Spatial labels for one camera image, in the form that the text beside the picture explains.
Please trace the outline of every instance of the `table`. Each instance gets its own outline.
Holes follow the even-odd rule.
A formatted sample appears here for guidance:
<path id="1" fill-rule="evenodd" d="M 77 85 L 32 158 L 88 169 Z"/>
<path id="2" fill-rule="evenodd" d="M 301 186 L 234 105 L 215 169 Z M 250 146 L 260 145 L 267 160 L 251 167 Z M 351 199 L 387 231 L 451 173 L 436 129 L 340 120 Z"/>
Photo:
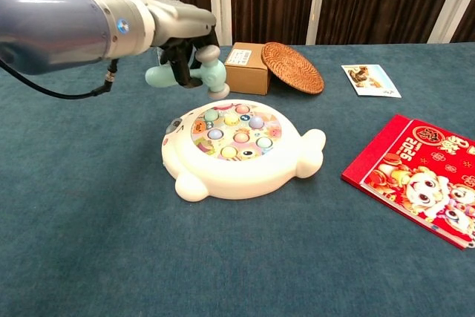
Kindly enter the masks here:
<path id="1" fill-rule="evenodd" d="M 151 88 L 153 53 L 121 59 L 112 92 L 66 101 L 0 73 L 3 316 L 472 316 L 460 251 L 340 178 L 395 114 L 475 138 L 475 43 L 295 46 L 318 96 L 272 80 L 271 105 L 327 135 L 316 176 L 245 201 L 188 203 L 160 156 L 205 88 Z M 230 48 L 222 49 L 222 60 Z M 402 99 L 358 97 L 343 64 L 380 64 Z M 34 80 L 72 94 L 99 63 Z"/>

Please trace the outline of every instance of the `woven rattan coaster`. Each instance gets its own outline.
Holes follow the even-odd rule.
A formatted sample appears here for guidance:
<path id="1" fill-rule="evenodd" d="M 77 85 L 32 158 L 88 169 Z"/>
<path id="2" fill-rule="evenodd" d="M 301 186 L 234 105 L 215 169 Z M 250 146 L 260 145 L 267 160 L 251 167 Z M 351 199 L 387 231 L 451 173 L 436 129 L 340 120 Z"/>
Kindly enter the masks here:
<path id="1" fill-rule="evenodd" d="M 315 66 L 289 46 L 266 43 L 262 48 L 262 61 L 274 75 L 299 91 L 318 94 L 324 89 L 324 80 Z"/>

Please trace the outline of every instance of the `white seal-shaped toy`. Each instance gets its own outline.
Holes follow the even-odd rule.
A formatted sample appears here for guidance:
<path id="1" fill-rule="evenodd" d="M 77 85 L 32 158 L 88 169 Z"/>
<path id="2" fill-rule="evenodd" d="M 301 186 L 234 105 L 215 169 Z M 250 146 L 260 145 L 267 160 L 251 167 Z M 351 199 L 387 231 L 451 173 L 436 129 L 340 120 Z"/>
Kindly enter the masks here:
<path id="1" fill-rule="evenodd" d="M 301 136 L 275 109 L 226 99 L 171 122 L 162 142 L 163 165 L 182 199 L 253 198 L 293 177 L 310 177 L 322 165 L 325 133 Z"/>

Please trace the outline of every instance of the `red packet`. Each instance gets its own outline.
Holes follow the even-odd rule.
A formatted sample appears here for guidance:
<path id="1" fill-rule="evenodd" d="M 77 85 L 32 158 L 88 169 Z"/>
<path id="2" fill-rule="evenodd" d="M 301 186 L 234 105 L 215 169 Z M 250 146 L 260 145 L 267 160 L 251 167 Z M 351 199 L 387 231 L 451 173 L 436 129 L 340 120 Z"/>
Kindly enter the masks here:
<path id="1" fill-rule="evenodd" d="M 475 142 L 396 115 L 342 178 L 460 249 L 475 247 Z"/>

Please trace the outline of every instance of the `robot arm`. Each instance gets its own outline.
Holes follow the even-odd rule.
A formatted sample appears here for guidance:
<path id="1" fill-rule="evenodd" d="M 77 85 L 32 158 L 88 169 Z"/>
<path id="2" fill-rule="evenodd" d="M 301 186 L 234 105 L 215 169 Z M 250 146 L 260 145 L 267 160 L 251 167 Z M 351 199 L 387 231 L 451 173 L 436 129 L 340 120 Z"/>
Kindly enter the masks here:
<path id="1" fill-rule="evenodd" d="M 202 84 L 188 68 L 192 47 L 218 46 L 212 13 L 171 0 L 0 0 L 0 24 L 0 60 L 31 75 L 158 46 L 190 88 Z"/>

